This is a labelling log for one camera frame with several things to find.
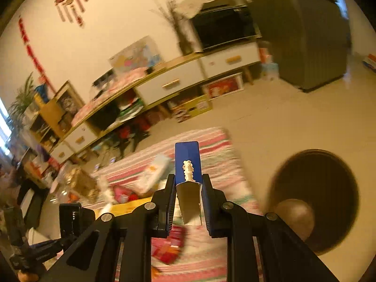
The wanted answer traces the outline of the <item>yellow snack packet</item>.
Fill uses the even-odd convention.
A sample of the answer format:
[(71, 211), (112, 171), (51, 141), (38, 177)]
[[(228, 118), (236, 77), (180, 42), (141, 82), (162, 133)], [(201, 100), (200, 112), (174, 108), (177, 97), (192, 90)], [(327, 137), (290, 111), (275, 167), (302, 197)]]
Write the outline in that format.
[(112, 213), (114, 216), (126, 215), (131, 213), (138, 206), (144, 205), (145, 203), (150, 202), (151, 200), (151, 197), (147, 197), (143, 199), (132, 200), (124, 204), (107, 204), (103, 209), (96, 209), (94, 212), (96, 214), (96, 218), (99, 218), (101, 215), (105, 213)]

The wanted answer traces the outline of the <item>blue milk carton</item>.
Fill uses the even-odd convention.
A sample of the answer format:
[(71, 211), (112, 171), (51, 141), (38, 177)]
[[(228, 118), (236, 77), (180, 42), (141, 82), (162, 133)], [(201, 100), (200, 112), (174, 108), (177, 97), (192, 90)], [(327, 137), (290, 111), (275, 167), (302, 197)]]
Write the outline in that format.
[(175, 185), (184, 224), (201, 226), (203, 177), (198, 141), (175, 144)]

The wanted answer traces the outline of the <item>dark round trash bin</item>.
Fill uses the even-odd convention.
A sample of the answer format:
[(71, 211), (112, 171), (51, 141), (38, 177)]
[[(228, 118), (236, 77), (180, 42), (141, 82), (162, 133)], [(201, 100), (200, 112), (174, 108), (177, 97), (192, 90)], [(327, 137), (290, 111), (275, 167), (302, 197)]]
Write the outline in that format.
[(291, 156), (277, 171), (266, 210), (277, 213), (320, 255), (341, 243), (359, 206), (356, 179), (344, 161), (318, 149)]

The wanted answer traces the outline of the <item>yellow cardboard box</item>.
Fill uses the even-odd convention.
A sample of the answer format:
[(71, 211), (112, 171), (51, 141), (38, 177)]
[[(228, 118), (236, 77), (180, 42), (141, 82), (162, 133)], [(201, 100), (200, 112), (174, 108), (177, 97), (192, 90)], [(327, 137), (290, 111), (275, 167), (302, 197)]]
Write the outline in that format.
[(209, 98), (201, 95), (172, 108), (172, 115), (178, 123), (181, 123), (210, 110), (212, 110), (212, 104)]

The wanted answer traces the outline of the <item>white wooden tv cabinet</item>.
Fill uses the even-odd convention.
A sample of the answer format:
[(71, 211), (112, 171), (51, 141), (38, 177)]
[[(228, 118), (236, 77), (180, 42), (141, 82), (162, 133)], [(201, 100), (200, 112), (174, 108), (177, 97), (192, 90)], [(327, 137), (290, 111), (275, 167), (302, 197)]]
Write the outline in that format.
[(86, 104), (78, 111), (72, 128), (52, 148), (50, 155), (61, 164), (121, 126), (123, 122), (114, 117), (110, 119), (110, 123), (104, 122), (104, 117), (94, 123), (92, 118), (98, 117), (101, 111), (129, 90), (133, 90), (142, 101), (142, 110), (148, 110), (205, 80), (232, 70), (243, 70), (260, 61), (256, 42), (246, 41), (209, 52), (181, 56), (157, 65), (150, 74), (134, 70), (134, 73), (141, 76), (136, 79), (131, 74), (123, 76), (125, 84), (105, 92), (98, 100)]

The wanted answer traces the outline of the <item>red framed picture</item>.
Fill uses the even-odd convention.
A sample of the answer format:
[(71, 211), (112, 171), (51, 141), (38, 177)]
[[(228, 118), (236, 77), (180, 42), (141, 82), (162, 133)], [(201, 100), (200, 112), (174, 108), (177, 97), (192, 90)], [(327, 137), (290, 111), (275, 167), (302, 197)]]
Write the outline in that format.
[(219, 78), (215, 81), (202, 85), (201, 88), (203, 93), (210, 99), (239, 92), (243, 90), (242, 73), (236, 73), (224, 78)]

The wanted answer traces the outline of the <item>yellow wooden shelf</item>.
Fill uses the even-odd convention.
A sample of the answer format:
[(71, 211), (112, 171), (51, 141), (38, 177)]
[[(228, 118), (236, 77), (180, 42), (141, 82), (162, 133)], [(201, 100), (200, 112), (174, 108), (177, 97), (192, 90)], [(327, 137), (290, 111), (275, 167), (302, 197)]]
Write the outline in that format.
[(45, 85), (37, 87), (32, 103), (36, 106), (36, 113), (29, 130), (44, 150), (50, 153), (71, 130), (73, 118), (84, 102), (67, 80), (52, 98), (47, 96)]

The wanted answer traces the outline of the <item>green potted plant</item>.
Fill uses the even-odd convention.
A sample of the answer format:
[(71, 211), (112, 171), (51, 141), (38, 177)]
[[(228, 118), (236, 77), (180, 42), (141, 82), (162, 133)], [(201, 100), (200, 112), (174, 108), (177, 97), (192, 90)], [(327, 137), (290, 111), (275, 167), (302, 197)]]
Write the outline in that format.
[(22, 129), (24, 113), (34, 99), (35, 85), (32, 74), (33, 72), (30, 73), (23, 86), (17, 89), (17, 96), (8, 110), (8, 120), (12, 131), (15, 132)]

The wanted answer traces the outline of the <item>black microwave oven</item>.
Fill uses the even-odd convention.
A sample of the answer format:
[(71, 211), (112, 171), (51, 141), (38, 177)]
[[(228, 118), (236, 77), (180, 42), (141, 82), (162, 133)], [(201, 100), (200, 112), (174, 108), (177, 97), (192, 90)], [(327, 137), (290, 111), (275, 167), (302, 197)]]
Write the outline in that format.
[(248, 6), (228, 6), (200, 11), (191, 25), (202, 51), (250, 39), (256, 36), (255, 24)]

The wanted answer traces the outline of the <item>grey refrigerator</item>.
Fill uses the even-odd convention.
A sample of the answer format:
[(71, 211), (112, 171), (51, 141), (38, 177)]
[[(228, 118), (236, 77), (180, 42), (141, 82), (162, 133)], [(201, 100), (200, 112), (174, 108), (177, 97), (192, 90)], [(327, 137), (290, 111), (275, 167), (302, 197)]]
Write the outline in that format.
[(250, 9), (280, 78), (309, 92), (345, 74), (349, 25), (336, 0), (251, 0)]

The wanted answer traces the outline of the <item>colourful wall map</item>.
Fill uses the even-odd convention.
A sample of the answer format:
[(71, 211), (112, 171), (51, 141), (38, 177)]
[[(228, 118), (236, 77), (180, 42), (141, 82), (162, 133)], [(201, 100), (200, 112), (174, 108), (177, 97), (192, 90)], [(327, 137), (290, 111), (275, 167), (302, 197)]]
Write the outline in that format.
[(141, 67), (153, 67), (163, 62), (159, 49), (150, 36), (135, 41), (109, 58), (109, 63), (117, 74)]

